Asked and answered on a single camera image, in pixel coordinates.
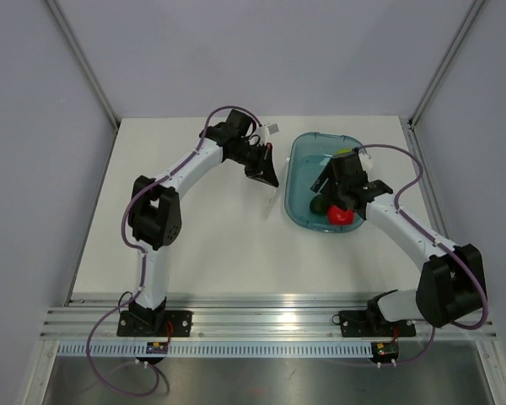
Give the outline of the dark green avocado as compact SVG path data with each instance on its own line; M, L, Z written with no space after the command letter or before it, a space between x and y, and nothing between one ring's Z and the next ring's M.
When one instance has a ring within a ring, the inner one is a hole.
M314 215L326 215L329 207L330 204L322 195L316 195L310 201L310 212Z

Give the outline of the clear zip top bag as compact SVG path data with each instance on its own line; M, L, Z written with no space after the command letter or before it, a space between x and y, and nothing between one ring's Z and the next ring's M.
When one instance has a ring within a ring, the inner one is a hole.
M284 193L284 187L286 184L286 178L288 173L288 165L289 165L290 158L287 157L283 165L281 166L280 170L278 171L278 180L279 180L279 187L276 188L276 190L272 193L272 195L268 198L266 202L266 206L261 211L261 220L265 221L268 219L272 209L277 203L277 200L279 197Z

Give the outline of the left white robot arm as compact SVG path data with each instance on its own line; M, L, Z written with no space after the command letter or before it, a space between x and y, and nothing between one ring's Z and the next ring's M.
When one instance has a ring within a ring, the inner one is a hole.
M184 317L166 310L170 245L181 231L180 200L204 175L226 160L243 165L245 176L278 187L269 129L245 108L227 106L227 118L205 123L197 145L163 174L139 176L122 216L124 243L138 252L140 280L136 292L122 307L118 333L125 337L188 335Z

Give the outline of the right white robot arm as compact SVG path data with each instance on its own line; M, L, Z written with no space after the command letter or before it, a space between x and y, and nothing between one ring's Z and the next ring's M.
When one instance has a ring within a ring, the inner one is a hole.
M369 180L358 148L332 156L311 190L383 231L420 272L415 289L385 292L368 301L364 317L371 332L385 334L406 320L465 330L486 323L489 306L481 252L419 223L401 206L400 193L382 180Z

